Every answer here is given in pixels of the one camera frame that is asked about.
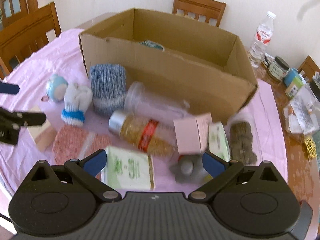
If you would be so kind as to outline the pink knitted sock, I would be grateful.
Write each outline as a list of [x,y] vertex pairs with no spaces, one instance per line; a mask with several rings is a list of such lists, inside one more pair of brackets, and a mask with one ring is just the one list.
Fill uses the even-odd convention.
[[106,134],[90,132],[81,127],[64,125],[53,142],[53,153],[57,165],[69,159],[84,159],[99,149],[111,145]]

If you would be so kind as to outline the grey plush toy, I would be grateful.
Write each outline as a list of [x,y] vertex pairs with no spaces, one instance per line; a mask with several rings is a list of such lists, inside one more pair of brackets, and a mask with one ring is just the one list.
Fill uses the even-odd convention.
[[169,168],[179,184],[204,184],[212,176],[204,169],[202,155],[180,155],[178,162]]

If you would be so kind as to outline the green tissue pack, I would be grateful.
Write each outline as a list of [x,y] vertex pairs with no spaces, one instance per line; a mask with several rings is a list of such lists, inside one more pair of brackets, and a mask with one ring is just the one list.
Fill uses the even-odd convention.
[[231,160],[228,140],[221,122],[212,123],[208,134],[209,151],[226,162]]
[[101,181],[117,190],[153,190],[155,188],[153,159],[150,155],[124,148],[105,148],[107,162]]

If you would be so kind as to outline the clear jar brown lumps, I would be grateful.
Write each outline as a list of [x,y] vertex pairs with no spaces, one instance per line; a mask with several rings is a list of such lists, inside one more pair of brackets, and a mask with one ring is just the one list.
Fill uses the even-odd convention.
[[248,113],[238,113],[231,117],[227,126],[229,128],[229,146],[231,159],[245,165],[256,164],[258,158],[253,151],[255,124]]

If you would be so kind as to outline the green medical mask pack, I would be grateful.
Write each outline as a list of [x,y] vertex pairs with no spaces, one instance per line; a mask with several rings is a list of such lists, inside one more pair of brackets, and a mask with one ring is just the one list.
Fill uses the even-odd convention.
[[139,42],[139,44],[144,45],[146,47],[155,48],[155,49],[158,49],[161,51],[165,51],[164,47],[161,44],[150,41],[150,40],[141,41],[141,42]]

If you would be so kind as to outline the wooden chair left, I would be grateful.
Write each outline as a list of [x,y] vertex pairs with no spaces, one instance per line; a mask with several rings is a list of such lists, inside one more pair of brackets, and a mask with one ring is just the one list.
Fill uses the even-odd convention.
[[59,37],[61,28],[54,2],[41,7],[1,30],[1,79],[8,76],[13,67],[10,60],[22,63],[49,41],[47,33],[54,31]]

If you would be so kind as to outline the white blue cuff sock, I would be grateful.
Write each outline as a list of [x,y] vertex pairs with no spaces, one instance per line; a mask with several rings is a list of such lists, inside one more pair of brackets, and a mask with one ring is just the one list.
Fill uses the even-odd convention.
[[63,122],[67,125],[82,127],[92,98],[93,93],[88,86],[70,83],[64,96],[65,106],[61,113]]

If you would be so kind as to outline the silver lid jar yellow contents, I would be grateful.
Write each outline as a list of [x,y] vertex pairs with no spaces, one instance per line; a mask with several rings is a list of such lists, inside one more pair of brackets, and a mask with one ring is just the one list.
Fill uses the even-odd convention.
[[176,153],[174,129],[159,121],[117,110],[109,118],[108,129],[141,152],[155,157],[171,158]]

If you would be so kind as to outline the blue knitted sock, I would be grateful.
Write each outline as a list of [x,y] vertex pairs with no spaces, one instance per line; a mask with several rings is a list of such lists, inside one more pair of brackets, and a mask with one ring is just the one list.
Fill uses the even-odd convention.
[[119,64],[96,64],[90,68],[93,107],[102,116],[124,108],[126,70]]

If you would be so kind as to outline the yellow lace coaster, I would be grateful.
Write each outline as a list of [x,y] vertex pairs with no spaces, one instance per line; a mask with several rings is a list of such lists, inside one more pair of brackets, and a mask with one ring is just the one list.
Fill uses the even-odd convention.
[[315,144],[312,136],[310,136],[310,135],[305,136],[303,139],[303,142],[306,147],[308,158],[310,158],[310,159],[317,158],[316,144]]

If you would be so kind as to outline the clear plastic bag clutter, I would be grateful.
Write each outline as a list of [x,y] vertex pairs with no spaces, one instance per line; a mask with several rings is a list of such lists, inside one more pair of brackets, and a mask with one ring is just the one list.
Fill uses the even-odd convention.
[[284,107],[287,133],[299,137],[319,131],[319,84],[305,84]]

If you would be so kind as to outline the brown cardboard box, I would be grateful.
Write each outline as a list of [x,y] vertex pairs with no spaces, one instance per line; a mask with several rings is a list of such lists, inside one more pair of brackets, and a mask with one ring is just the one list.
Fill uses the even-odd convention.
[[[139,44],[150,40],[165,51]],[[181,15],[132,8],[79,34],[86,69],[119,64],[127,83],[190,104],[226,122],[255,95],[258,82],[238,36]]]

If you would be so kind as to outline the blue round container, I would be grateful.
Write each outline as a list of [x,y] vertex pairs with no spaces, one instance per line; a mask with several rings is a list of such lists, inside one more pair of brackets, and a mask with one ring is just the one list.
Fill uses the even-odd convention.
[[290,68],[285,77],[283,78],[283,83],[286,87],[289,87],[294,78],[300,78],[298,70],[296,68]]

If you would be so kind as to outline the wooden chair right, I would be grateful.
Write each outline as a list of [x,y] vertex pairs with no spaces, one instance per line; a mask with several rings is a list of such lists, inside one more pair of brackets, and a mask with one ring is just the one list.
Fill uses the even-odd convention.
[[311,56],[307,56],[298,68],[298,73],[302,75],[302,77],[307,83],[309,83],[312,80],[316,72],[319,73],[319,67],[313,61]]

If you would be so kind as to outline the wooden chair behind table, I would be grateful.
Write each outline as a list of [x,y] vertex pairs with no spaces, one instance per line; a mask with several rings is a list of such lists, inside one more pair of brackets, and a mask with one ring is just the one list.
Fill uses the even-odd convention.
[[179,10],[183,12],[184,16],[192,13],[195,15],[195,20],[199,20],[200,16],[204,16],[205,23],[209,23],[210,20],[216,20],[215,26],[219,27],[226,5],[226,3],[216,0],[174,0],[172,13],[177,14]]

